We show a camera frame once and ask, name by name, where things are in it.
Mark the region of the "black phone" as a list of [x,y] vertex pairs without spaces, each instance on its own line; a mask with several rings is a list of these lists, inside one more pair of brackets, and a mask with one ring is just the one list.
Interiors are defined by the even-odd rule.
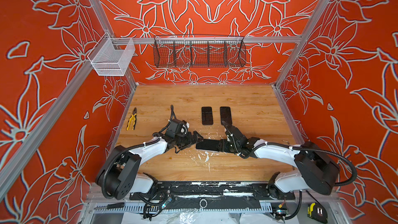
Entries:
[[221,140],[202,140],[196,144],[195,148],[197,150],[222,152],[223,144]]

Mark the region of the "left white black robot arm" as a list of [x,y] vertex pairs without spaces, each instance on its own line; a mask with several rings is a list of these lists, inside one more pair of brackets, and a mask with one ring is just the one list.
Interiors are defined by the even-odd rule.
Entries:
[[179,153],[202,141],[204,138],[197,131],[189,131],[186,121],[176,118],[174,106],[171,105],[167,125],[154,133],[148,142],[130,147],[116,146],[98,172],[95,182],[107,199],[121,200],[129,193],[147,194],[154,188],[155,178],[140,174],[140,166],[171,149]]

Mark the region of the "black phone case with holes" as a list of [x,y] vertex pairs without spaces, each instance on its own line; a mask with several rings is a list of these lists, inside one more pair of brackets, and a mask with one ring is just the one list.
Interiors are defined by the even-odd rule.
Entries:
[[201,109],[201,114],[202,114],[202,125],[213,125],[214,124],[212,107],[203,106]]

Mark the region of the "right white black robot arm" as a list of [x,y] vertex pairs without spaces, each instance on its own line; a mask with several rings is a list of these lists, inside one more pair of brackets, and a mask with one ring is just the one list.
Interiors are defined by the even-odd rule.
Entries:
[[222,152],[233,153],[242,159],[270,159],[295,167],[288,173],[277,172],[269,181],[271,191],[290,192],[308,190],[330,195],[334,187],[352,184],[358,177],[355,165],[344,156],[322,150],[313,142],[287,145],[260,138],[245,137],[241,131],[223,121],[227,143]]

